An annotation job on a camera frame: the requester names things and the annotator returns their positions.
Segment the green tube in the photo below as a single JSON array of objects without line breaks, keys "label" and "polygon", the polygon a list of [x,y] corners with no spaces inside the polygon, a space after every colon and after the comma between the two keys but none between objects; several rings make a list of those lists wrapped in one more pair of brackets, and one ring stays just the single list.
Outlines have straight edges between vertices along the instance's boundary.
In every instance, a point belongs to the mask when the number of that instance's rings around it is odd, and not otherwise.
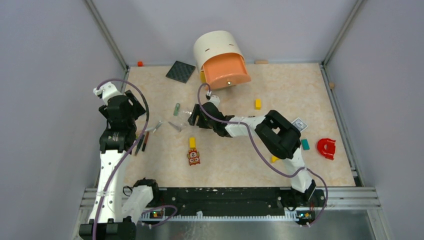
[{"label": "green tube", "polygon": [[179,112],[180,112],[180,104],[179,103],[176,103],[175,104],[175,107],[174,107],[173,115],[174,116],[178,116],[179,115]]}]

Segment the dark eyeliner pencil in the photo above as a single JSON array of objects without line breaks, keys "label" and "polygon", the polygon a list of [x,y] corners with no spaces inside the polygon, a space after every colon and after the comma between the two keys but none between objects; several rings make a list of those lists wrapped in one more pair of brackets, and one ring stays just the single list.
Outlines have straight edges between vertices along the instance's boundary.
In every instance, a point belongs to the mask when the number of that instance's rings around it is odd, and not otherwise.
[{"label": "dark eyeliner pencil", "polygon": [[140,149],[141,149],[141,147],[143,145],[143,142],[144,142],[144,138],[145,138],[145,134],[142,134],[140,136],[140,140],[139,140],[139,142],[138,142],[138,144],[137,144],[137,146],[135,148],[134,156],[136,156],[138,154],[138,152],[140,151]]}]

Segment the small red glass vial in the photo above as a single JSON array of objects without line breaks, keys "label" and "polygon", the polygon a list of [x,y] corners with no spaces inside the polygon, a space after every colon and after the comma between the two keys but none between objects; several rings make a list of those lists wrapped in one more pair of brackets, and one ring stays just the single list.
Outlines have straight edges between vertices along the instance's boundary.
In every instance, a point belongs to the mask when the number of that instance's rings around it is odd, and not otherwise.
[{"label": "small red glass vial", "polygon": [[141,148],[141,151],[142,151],[142,152],[144,152],[144,151],[145,151],[145,149],[146,149],[147,141],[148,141],[148,139],[149,139],[149,135],[150,135],[150,132],[148,131],[148,132],[145,134],[145,137],[144,137],[144,140],[143,140],[143,144],[142,144],[142,148]]}]

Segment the small silver white tube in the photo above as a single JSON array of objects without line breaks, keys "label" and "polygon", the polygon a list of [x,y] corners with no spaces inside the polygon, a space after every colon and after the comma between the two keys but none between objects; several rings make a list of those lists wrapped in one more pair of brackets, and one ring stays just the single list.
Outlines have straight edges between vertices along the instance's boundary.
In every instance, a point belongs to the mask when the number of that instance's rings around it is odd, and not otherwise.
[{"label": "small silver white tube", "polygon": [[162,120],[159,120],[158,121],[158,123],[156,124],[156,126],[152,129],[152,133],[155,133],[157,130],[158,130],[158,128],[161,126],[163,124],[163,121]]}]

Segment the peach top drawer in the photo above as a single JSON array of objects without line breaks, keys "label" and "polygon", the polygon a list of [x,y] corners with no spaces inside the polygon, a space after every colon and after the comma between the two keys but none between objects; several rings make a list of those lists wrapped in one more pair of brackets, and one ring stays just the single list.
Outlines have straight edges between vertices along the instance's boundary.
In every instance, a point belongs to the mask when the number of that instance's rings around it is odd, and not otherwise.
[{"label": "peach top drawer", "polygon": [[223,53],[208,59],[199,72],[202,83],[207,83],[211,90],[232,87],[252,80],[242,55]]}]

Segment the cream round drawer organizer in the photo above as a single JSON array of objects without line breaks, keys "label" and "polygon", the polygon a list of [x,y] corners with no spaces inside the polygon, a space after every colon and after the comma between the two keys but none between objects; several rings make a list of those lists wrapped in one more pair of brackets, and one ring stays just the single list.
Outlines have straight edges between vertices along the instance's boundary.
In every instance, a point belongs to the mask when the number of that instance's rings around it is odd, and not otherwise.
[{"label": "cream round drawer organizer", "polygon": [[245,60],[234,36],[225,30],[216,30],[201,35],[193,45],[193,56],[197,72],[203,70],[203,65],[211,58],[222,54],[237,54]]}]

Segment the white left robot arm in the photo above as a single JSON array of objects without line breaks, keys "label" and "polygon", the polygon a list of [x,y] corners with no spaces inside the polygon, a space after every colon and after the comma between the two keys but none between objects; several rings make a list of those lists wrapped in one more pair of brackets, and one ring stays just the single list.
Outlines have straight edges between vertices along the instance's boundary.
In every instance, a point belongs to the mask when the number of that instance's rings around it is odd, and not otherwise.
[{"label": "white left robot arm", "polygon": [[120,92],[115,79],[101,82],[93,93],[103,100],[98,109],[106,119],[99,139],[100,173],[92,212],[78,228],[83,240],[133,240],[140,212],[123,211],[122,194],[126,158],[140,142],[136,120],[150,117],[146,99],[140,103],[130,91]]}]

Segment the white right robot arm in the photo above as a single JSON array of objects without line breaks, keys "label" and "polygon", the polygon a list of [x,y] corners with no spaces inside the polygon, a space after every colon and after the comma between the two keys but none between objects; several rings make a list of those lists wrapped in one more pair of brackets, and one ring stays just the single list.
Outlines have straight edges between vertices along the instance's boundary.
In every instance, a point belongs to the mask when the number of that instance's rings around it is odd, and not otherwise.
[{"label": "white right robot arm", "polygon": [[316,183],[306,168],[301,149],[301,132],[276,110],[266,115],[241,117],[224,115],[219,111],[220,99],[207,97],[202,105],[196,103],[188,114],[188,124],[212,129],[225,138],[257,136],[267,150],[282,160],[290,178],[293,200],[299,206],[307,206],[314,198]]}]

